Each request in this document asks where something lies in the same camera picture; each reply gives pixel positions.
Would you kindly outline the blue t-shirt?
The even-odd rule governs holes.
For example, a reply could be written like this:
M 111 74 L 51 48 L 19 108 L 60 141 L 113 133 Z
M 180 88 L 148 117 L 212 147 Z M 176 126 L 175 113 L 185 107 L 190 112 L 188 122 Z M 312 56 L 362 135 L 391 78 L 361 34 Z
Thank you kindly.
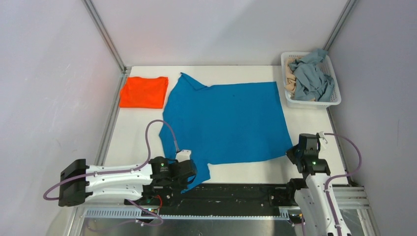
M 209 165 L 260 162 L 292 147 L 275 82 L 205 86 L 181 73 L 163 111 L 159 137 L 167 158 L 191 151 L 197 174 L 189 189 L 210 179 Z

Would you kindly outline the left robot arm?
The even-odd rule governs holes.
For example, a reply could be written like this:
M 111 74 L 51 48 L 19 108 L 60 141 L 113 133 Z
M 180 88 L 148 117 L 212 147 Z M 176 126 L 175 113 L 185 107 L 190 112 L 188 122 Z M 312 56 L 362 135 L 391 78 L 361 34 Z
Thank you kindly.
M 197 168 L 191 160 L 177 161 L 155 157 L 141 169 L 137 165 L 104 167 L 87 165 L 78 159 L 60 174 L 58 205 L 73 207 L 85 202 L 135 201 L 151 205 L 161 197 L 157 189 L 181 191 L 190 185 Z

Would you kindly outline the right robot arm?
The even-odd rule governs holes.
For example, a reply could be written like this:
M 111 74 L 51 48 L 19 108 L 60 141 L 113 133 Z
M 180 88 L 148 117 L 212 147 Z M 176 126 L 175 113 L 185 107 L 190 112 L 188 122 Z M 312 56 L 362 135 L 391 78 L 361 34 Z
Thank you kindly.
M 329 165 L 319 157 L 320 150 L 320 136 L 305 133 L 299 135 L 298 144 L 287 150 L 287 157 L 302 177 L 292 178 L 287 183 L 286 200 L 299 206 L 305 235 L 350 236 L 351 230 L 343 219 L 330 183 Z

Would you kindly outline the white plastic laundry basket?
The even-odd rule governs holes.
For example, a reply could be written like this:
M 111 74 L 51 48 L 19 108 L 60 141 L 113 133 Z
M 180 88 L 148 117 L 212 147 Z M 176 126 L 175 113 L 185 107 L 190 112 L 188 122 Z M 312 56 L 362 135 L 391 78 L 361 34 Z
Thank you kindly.
M 284 66 L 289 59 L 298 59 L 303 56 L 308 55 L 309 52 L 283 52 L 281 54 L 282 62 L 282 75 L 285 76 Z M 294 96 L 285 88 L 285 98 L 287 106 L 290 108 L 300 108 L 300 109 L 326 109 L 329 106 L 338 105 L 341 103 L 341 95 L 338 87 L 338 82 L 335 76 L 333 65 L 331 63 L 330 57 L 326 55 L 322 62 L 318 63 L 318 67 L 324 72 L 325 75 L 330 75 L 334 81 L 334 89 L 330 96 L 329 102 L 318 102 L 318 101 L 300 101 L 295 100 Z

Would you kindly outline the beige crumpled t-shirt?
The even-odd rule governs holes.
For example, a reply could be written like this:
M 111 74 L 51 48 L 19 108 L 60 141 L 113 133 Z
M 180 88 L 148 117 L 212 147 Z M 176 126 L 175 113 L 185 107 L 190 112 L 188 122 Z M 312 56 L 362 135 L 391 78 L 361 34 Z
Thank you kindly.
M 286 85 L 285 89 L 288 91 L 291 96 L 295 94 L 296 91 L 296 76 L 293 74 L 293 71 L 289 67 L 290 63 L 293 63 L 295 61 L 294 58 L 289 58 L 285 62 L 285 79 L 286 79 Z

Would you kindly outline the grey-blue crumpled t-shirt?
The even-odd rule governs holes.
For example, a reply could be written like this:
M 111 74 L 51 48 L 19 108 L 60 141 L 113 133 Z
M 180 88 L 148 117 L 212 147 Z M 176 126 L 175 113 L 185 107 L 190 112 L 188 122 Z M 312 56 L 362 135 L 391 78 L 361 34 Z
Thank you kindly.
M 325 75 L 318 63 L 328 55 L 328 51 L 316 49 L 302 58 L 295 59 L 289 67 L 296 76 L 295 100 L 329 102 L 334 81 Z

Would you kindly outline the folded orange t-shirt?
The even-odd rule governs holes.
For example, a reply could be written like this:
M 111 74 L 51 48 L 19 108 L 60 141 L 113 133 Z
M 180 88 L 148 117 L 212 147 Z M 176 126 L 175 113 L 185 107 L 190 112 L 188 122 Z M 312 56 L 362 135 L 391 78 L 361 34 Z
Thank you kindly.
M 168 85 L 167 77 L 129 77 L 120 91 L 119 107 L 162 109 Z

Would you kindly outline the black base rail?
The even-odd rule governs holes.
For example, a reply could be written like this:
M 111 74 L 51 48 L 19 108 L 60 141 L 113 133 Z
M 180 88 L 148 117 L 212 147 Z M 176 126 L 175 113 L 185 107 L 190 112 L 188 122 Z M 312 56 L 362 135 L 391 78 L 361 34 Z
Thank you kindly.
M 279 217 L 282 210 L 297 205 L 285 184 L 235 183 L 203 183 L 184 193 L 146 187 L 143 197 L 124 204 L 154 207 L 168 217 Z

